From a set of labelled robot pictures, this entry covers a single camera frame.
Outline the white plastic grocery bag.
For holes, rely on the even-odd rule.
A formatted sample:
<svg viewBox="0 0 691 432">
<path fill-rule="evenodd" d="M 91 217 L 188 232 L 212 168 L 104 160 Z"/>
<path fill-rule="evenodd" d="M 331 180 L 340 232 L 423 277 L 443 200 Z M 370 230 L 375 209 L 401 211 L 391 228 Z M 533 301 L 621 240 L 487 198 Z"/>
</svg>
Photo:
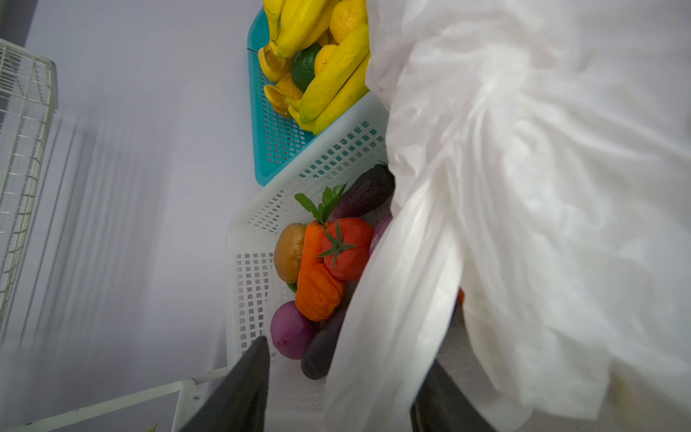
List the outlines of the white plastic grocery bag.
<svg viewBox="0 0 691 432">
<path fill-rule="evenodd" d="M 459 292 L 519 406 L 690 428 L 690 5 L 372 1 L 393 220 L 345 318 L 327 431 L 398 431 Z"/>
</svg>

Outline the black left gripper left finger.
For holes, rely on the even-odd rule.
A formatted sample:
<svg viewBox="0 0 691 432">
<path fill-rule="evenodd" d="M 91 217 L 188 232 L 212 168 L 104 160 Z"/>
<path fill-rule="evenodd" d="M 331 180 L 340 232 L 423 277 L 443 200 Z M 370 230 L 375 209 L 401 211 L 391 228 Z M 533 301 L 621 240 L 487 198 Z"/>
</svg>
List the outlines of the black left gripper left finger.
<svg viewBox="0 0 691 432">
<path fill-rule="evenodd" d="M 262 432 L 265 429 L 269 372 L 268 341 L 265 336 L 260 336 L 182 431 Z"/>
</svg>

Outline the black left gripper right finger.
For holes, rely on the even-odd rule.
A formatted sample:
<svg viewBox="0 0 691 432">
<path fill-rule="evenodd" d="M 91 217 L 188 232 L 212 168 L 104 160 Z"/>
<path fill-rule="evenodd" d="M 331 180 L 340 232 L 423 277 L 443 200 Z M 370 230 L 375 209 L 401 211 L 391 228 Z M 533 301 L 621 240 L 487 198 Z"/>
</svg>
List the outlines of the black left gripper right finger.
<svg viewBox="0 0 691 432">
<path fill-rule="evenodd" d="M 496 432 L 435 361 L 410 409 L 415 432 Z"/>
</svg>

